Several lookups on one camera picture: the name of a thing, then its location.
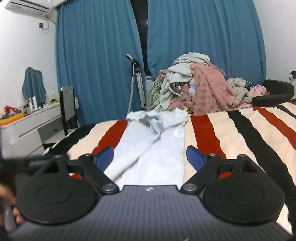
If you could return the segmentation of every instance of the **red stripe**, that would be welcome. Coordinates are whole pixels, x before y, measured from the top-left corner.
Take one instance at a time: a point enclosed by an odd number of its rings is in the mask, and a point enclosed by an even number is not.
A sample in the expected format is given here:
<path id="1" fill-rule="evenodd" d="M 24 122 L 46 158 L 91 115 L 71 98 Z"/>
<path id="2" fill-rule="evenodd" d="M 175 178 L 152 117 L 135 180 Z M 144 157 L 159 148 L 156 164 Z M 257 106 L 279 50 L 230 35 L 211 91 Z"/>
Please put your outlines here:
<path id="1" fill-rule="evenodd" d="M 197 148 L 204 154 L 216 153 L 224 159 L 226 155 L 222 152 L 220 141 L 215 136 L 213 125 L 207 115 L 191 115 Z"/>
<path id="2" fill-rule="evenodd" d="M 71 176 L 72 178 L 76 178 L 76 179 L 80 179 L 82 180 L 81 178 L 81 175 L 79 173 L 75 173 L 74 175 Z"/>
<path id="3" fill-rule="evenodd" d="M 98 143 L 98 146 L 94 148 L 94 150 L 92 151 L 92 154 L 95 155 L 99 153 L 100 151 L 104 150 L 107 146 L 112 146 L 113 148 L 115 148 L 120 142 L 120 139 L 124 131 L 126 130 L 127 125 L 127 120 L 117 121 L 102 137 L 102 139 Z"/>
<path id="4" fill-rule="evenodd" d="M 227 178 L 231 176 L 231 172 L 222 172 L 220 174 L 220 178 L 219 179 L 223 179 L 223 178 Z"/>
<path id="5" fill-rule="evenodd" d="M 296 133 L 290 127 L 288 127 L 282 120 L 278 119 L 274 114 L 267 111 L 265 108 L 254 107 L 254 110 L 258 110 L 261 115 L 273 126 L 275 126 L 296 149 Z"/>

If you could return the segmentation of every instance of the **white bottle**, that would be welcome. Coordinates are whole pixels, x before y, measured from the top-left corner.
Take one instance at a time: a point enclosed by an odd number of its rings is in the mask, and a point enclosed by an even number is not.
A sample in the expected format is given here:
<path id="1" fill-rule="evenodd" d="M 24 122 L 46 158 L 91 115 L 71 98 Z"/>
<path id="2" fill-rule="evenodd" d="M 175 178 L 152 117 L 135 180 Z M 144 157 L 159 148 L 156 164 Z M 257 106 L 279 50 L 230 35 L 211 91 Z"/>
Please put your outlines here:
<path id="1" fill-rule="evenodd" d="M 56 98 L 55 98 L 55 92 L 54 92 L 54 91 L 52 91 L 52 100 L 53 100 L 53 101 L 56 101 Z"/>
<path id="2" fill-rule="evenodd" d="M 38 104 L 37 104 L 36 96 L 33 96 L 33 104 L 34 104 L 34 111 L 37 111 L 38 110 Z"/>
<path id="3" fill-rule="evenodd" d="M 33 112 L 34 109 L 33 109 L 33 105 L 32 105 L 32 99 L 29 98 L 29 108 L 30 108 L 30 111 Z"/>

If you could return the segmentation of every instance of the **white dresser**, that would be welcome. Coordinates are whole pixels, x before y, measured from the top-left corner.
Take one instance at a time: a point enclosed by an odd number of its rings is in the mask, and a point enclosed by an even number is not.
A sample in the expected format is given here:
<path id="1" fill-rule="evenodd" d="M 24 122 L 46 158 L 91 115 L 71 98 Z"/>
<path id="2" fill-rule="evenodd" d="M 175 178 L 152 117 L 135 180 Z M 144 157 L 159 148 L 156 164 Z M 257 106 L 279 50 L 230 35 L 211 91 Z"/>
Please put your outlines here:
<path id="1" fill-rule="evenodd" d="M 1 127 L 1 151 L 8 157 L 42 154 L 44 148 L 38 130 L 61 119 L 60 104 L 45 105 L 32 114 Z"/>

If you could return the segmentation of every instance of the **pink clothing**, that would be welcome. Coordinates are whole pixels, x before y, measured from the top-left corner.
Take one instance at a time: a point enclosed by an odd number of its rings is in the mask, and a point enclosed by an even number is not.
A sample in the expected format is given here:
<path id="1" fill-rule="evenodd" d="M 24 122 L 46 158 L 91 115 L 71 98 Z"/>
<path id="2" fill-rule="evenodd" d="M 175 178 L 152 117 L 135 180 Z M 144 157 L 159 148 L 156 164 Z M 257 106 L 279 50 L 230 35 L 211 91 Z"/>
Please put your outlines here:
<path id="1" fill-rule="evenodd" d="M 194 111 L 195 105 L 192 102 L 192 97 L 188 93 L 189 85 L 185 83 L 182 87 L 182 96 L 181 98 L 174 98 L 171 100 L 168 110 L 175 110 L 176 108 L 184 109 L 187 107 L 188 110 Z"/>
<path id="2" fill-rule="evenodd" d="M 251 87 L 249 93 L 256 96 L 263 96 L 267 92 L 267 89 L 262 85 L 256 85 L 255 87 Z"/>
<path id="3" fill-rule="evenodd" d="M 242 108 L 250 108 L 250 107 L 252 107 L 252 104 L 244 103 L 244 104 L 237 105 L 234 110 L 241 110 Z"/>
<path id="4" fill-rule="evenodd" d="M 159 78 L 161 81 L 163 81 L 163 80 L 165 79 L 165 77 L 166 77 L 166 75 L 167 75 L 168 72 L 169 72 L 168 69 L 160 70 L 160 71 L 158 72 L 158 78 Z"/>
<path id="5" fill-rule="evenodd" d="M 222 70 L 211 64 L 192 64 L 190 69 L 196 87 L 194 115 L 233 110 L 235 92 Z"/>

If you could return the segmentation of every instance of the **blue curtain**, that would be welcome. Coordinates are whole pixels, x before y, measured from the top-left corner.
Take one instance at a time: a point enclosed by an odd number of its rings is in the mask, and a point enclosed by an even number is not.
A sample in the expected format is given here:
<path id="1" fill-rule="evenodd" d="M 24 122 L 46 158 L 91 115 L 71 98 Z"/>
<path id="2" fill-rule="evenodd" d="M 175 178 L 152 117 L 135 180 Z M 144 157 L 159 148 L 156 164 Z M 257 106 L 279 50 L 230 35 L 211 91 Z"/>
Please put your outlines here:
<path id="1" fill-rule="evenodd" d="M 227 78 L 266 79 L 266 56 L 252 0 L 148 0 L 147 60 L 153 76 L 188 52 L 210 57 Z"/>
<path id="2" fill-rule="evenodd" d="M 144 66 L 130 1 L 68 0 L 58 8 L 56 38 L 58 86 L 74 87 L 80 124 L 125 119 L 131 88 L 126 54 Z M 140 110 L 136 93 L 132 110 Z"/>

